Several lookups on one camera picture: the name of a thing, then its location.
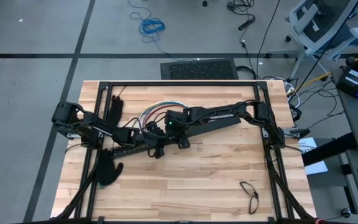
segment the eyeglasses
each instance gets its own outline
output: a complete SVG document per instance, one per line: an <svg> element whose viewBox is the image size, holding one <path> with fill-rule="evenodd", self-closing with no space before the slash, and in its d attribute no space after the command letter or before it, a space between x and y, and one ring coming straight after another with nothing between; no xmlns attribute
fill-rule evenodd
<svg viewBox="0 0 358 224"><path fill-rule="evenodd" d="M250 183L247 183L246 181L241 181L240 186L244 189L244 191L247 193L247 195L249 195L251 197L251 200L249 201L248 212L249 212L250 215L252 215L259 208L259 194L258 194L258 192L256 192L256 189L254 188L254 186L252 186Z"/></svg>

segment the wooden tabletop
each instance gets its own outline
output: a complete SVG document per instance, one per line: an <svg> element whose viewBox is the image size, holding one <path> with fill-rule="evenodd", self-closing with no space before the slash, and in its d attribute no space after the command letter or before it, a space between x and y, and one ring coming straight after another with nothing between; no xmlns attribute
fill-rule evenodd
<svg viewBox="0 0 358 224"><path fill-rule="evenodd" d="M267 84L277 125L292 127L283 82L272 80ZM99 81L83 83L79 104L85 110L94 110L98 85ZM113 88L113 95L118 95L122 88ZM127 86L121 98L124 108L120 125L123 125L159 101L174 100L209 108L254 99L254 92L250 86ZM68 146L78 143L80 140L75 139L69 141ZM189 149L182 150L176 145L168 146L165 156L158 160L146 152L117 159L124 164L124 170L115 183L102 189L98 186L93 220L99 216L126 221L266 221L267 217L275 217L259 127L242 121L190 138L190 144ZM286 145L299 147L294 139L286 139ZM104 146L112 146L111 138L105 139ZM62 212L78 190L85 152L85 148L78 146L66 153L51 217ZM282 156L290 190L306 211L315 216L300 152L284 148ZM250 196L241 189L242 180L251 183L259 193L259 209L253 215L248 214ZM279 195L286 217L281 190Z"/></svg>

